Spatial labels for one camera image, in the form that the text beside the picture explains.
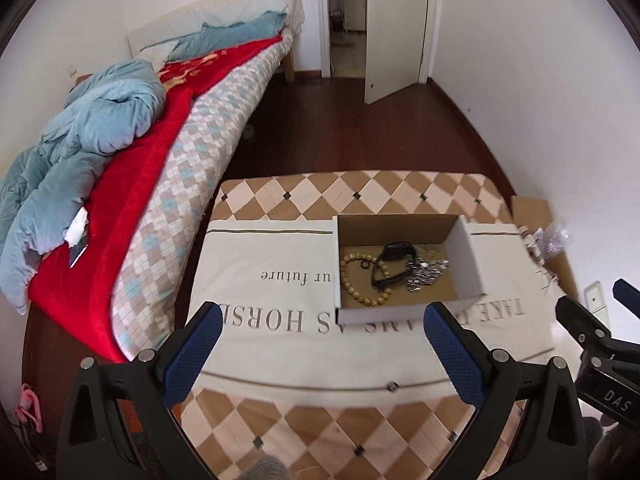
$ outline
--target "doorframe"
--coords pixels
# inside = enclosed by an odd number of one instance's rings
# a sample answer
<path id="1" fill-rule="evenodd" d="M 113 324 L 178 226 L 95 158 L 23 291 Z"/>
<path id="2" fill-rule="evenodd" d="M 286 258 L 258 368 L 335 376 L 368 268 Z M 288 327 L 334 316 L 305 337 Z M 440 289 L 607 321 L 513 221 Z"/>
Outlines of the doorframe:
<path id="1" fill-rule="evenodd" d="M 418 83 L 426 83 L 433 72 L 433 63 L 440 31 L 442 0 L 427 0 L 427 18 Z M 320 65 L 323 78 L 331 77 L 331 32 L 329 31 L 329 0 L 318 0 Z"/>
<path id="2" fill-rule="evenodd" d="M 427 0 L 427 18 L 424 29 L 424 47 L 418 83 L 426 83 L 433 73 L 433 63 L 436 57 L 436 47 L 440 32 L 440 17 L 442 14 L 442 0 Z"/>
<path id="3" fill-rule="evenodd" d="M 329 0 L 318 0 L 320 32 L 320 68 L 322 77 L 331 77 L 331 32 L 329 31 Z"/>

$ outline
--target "screw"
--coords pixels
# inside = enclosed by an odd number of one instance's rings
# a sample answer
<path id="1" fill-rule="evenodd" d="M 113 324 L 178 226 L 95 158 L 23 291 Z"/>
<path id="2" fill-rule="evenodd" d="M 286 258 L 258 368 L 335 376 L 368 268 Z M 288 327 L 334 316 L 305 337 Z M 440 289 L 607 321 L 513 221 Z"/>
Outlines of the screw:
<path id="1" fill-rule="evenodd" d="M 80 367 L 82 368 L 82 370 L 88 370 L 94 365 L 94 363 L 95 361 L 93 357 L 85 357 L 84 359 L 82 359 L 82 361 L 80 361 Z"/>
<path id="2" fill-rule="evenodd" d="M 491 355 L 494 356 L 494 359 L 499 363 L 505 363 L 509 360 L 509 354 L 501 348 L 495 349 Z"/>
<path id="3" fill-rule="evenodd" d="M 553 362 L 556 368 L 560 368 L 561 370 L 563 368 L 566 368 L 566 361 L 562 359 L 560 356 L 554 357 Z"/>
<path id="4" fill-rule="evenodd" d="M 151 348 L 145 348 L 143 351 L 141 351 L 138 354 L 138 359 L 141 360 L 143 363 L 148 363 L 155 356 L 156 356 L 155 350 L 152 350 Z"/>

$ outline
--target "red blanket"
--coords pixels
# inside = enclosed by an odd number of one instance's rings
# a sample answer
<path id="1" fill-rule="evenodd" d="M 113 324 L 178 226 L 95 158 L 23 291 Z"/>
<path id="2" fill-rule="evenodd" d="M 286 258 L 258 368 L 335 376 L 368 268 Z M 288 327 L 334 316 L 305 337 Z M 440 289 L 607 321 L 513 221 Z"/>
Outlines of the red blanket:
<path id="1" fill-rule="evenodd" d="M 84 205 L 89 213 L 86 250 L 71 269 L 67 243 L 40 264 L 31 280 L 30 300 L 98 354 L 126 361 L 111 329 L 111 292 L 193 100 L 281 40 L 255 41 L 165 67 L 159 74 L 167 88 L 162 116 L 146 135 L 113 157 Z"/>

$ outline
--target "cardboard box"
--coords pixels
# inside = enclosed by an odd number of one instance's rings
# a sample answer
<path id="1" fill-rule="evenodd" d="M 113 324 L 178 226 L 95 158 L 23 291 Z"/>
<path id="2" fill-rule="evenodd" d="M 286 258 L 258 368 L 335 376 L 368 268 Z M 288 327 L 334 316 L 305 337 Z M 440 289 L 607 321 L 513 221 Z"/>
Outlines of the cardboard box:
<path id="1" fill-rule="evenodd" d="M 437 259 L 449 260 L 449 268 L 433 285 L 417 292 L 404 283 L 392 287 L 393 293 L 382 306 L 364 306 L 340 286 L 340 260 L 346 254 L 378 256 L 384 245 L 407 241 L 413 245 L 436 244 Z M 405 261 L 386 262 L 391 274 L 406 269 Z M 347 276 L 357 291 L 375 298 L 371 270 L 353 262 Z M 486 294 L 478 260 L 472 248 L 466 218 L 443 215 L 340 215 L 334 217 L 334 304 L 336 323 L 366 324 L 422 319 L 424 309 L 442 301 L 454 314 L 473 305 Z"/>
<path id="2" fill-rule="evenodd" d="M 551 209 L 546 200 L 529 198 L 527 196 L 512 196 L 511 208 L 513 222 L 518 227 L 526 226 L 531 232 L 546 229 L 553 221 Z M 545 262 L 545 267 L 558 276 L 558 284 L 569 296 L 582 302 L 574 273 L 569 266 L 566 253 L 560 253 Z"/>

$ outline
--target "white door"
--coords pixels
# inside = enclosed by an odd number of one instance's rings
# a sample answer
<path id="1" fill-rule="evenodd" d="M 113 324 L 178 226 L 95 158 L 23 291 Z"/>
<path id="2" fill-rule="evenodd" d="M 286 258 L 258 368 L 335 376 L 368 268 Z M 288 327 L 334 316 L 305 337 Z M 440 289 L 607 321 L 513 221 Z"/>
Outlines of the white door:
<path id="1" fill-rule="evenodd" d="M 427 0 L 368 0 L 364 102 L 418 82 Z"/>

